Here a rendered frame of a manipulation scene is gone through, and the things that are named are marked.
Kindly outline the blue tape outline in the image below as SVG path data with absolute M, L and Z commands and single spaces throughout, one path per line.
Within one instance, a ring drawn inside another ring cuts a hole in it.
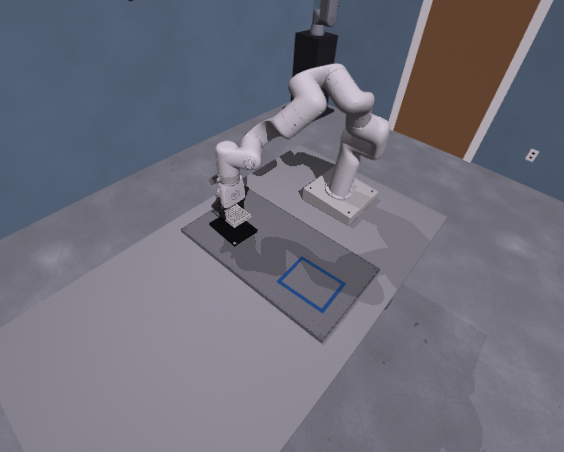
M 310 300 L 308 300 L 307 298 L 305 298 L 304 296 L 302 296 L 301 294 L 299 294 L 298 292 L 296 292 L 295 290 L 293 290 L 292 288 L 290 288 L 289 286 L 287 286 L 285 283 L 282 282 L 282 280 L 302 261 L 304 260 L 305 262 L 307 262 L 308 264 L 312 265 L 313 267 L 315 267 L 316 269 L 320 270 L 321 272 L 323 272 L 324 274 L 328 275 L 329 277 L 331 277 L 332 279 L 336 280 L 337 282 L 339 282 L 341 285 L 339 286 L 339 288 L 335 291 L 335 293 L 331 296 L 331 298 L 327 301 L 327 303 L 323 306 L 323 308 L 321 309 L 320 307 L 318 307 L 317 305 L 315 305 L 313 302 L 311 302 Z M 328 306 L 332 303 L 332 301 L 335 299 L 335 297 L 339 294 L 339 292 L 342 290 L 342 288 L 346 285 L 346 283 L 344 283 L 343 281 L 339 280 L 338 278 L 336 278 L 335 276 L 331 275 L 330 273 L 328 273 L 327 271 L 323 270 L 322 268 L 320 268 L 319 266 L 315 265 L 314 263 L 310 262 L 309 260 L 307 260 L 304 257 L 300 257 L 277 281 L 277 283 L 279 283 L 280 285 L 282 285 L 283 287 L 285 287 L 286 289 L 288 289 L 289 291 L 291 291 L 293 294 L 295 294 L 296 296 L 298 296 L 299 298 L 301 298 L 302 300 L 304 300 L 305 302 L 307 302 L 308 304 L 310 304 L 312 307 L 314 307 L 315 309 L 317 309 L 318 311 L 320 311 L 321 313 L 324 313 L 324 311 L 328 308 Z

